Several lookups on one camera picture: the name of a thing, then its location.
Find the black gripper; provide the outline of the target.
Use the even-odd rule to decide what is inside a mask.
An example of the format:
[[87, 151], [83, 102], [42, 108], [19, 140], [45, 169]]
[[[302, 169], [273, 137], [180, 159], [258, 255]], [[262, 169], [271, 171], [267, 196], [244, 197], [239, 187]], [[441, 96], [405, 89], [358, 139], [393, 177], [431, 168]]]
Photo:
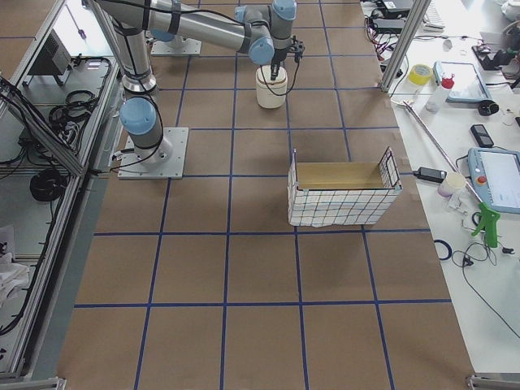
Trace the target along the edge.
[[275, 53], [271, 59], [271, 75], [270, 75], [271, 80], [277, 79], [277, 77], [279, 75], [281, 63], [286, 59], [286, 57], [287, 57], [286, 49], [275, 48]]

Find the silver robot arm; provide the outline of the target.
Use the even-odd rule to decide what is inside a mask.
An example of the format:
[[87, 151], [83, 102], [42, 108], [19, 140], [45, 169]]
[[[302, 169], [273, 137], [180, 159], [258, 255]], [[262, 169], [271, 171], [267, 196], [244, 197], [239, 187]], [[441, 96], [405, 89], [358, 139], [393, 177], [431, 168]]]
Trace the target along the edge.
[[173, 33], [164, 32], [162, 30], [157, 29], [151, 29], [149, 32], [155, 40], [164, 42], [169, 46], [181, 47], [188, 44], [188, 39], [181, 35], [175, 35]]
[[126, 99], [119, 119], [129, 135], [131, 155], [116, 170], [124, 179], [180, 178], [184, 170], [188, 130], [163, 124], [146, 33], [160, 40], [192, 38], [246, 54], [271, 77], [277, 77], [288, 54], [301, 56], [301, 43], [292, 35], [297, 15], [294, 1], [239, 6], [233, 16], [179, 1], [92, 1], [89, 5], [98, 21], [108, 24], [105, 36], [122, 72]]

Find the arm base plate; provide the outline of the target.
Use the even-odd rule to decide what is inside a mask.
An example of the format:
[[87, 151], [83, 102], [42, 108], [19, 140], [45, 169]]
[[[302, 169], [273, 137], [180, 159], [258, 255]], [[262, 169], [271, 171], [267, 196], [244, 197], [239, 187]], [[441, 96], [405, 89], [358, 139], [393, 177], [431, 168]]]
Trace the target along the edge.
[[171, 41], [156, 40], [152, 45], [151, 55], [159, 57], [198, 56], [202, 43], [191, 38], [175, 36]]
[[122, 156], [123, 167], [118, 170], [117, 176], [121, 180], [181, 179], [188, 138], [188, 128], [165, 127], [162, 143], [154, 152], [154, 148], [135, 148], [131, 137], [127, 136], [125, 147], [133, 151]]

